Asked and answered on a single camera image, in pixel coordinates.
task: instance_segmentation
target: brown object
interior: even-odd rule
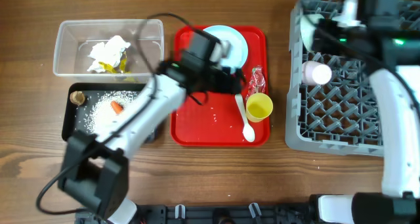
[[[74,215],[51,216],[35,209],[39,191],[60,171],[66,149],[61,126],[72,82],[52,72],[60,23],[146,18],[162,11],[197,25],[260,28],[267,37],[269,93],[277,110],[270,117],[270,138],[258,148],[182,147],[173,142],[170,123],[164,123],[157,141],[142,146],[130,163],[130,199],[139,204],[225,206],[306,201],[308,195],[320,193],[380,192],[382,158],[301,152],[284,142],[289,19],[296,1],[0,0],[1,222],[74,223]],[[161,19],[170,49],[183,25]],[[42,205],[51,210],[81,206],[56,185]]]
[[[85,94],[81,91],[74,91],[73,93],[70,93],[70,102],[73,104],[80,106],[85,103],[85,100]]]
[[[116,112],[116,114],[120,114],[123,111],[123,107],[119,105],[116,101],[112,101],[111,106],[112,109],[114,109],[114,112]]]

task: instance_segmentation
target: yellow cup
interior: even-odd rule
[[[247,118],[251,122],[260,122],[273,111],[273,102],[264,93],[255,93],[247,101]]]

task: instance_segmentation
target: white cup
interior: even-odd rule
[[[333,72],[326,64],[313,60],[302,64],[302,83],[306,85],[324,85],[332,76]]]
[[[324,18],[322,14],[307,14],[306,15],[314,24],[317,24],[320,19]],[[308,51],[312,51],[312,44],[314,42],[314,32],[316,27],[313,26],[305,16],[301,18],[301,34],[304,47]]]

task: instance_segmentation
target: candy wrapper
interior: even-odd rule
[[[263,75],[263,68],[256,66],[252,69],[252,76],[249,80],[248,93],[245,100],[254,93],[265,93],[265,79]]]

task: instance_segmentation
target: plastic spoon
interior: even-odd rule
[[[235,95],[236,104],[238,105],[239,112],[241,113],[243,120],[243,131],[242,134],[248,142],[254,142],[255,132],[254,129],[249,125],[248,119],[245,115],[245,106],[243,105],[243,99],[241,94]]]

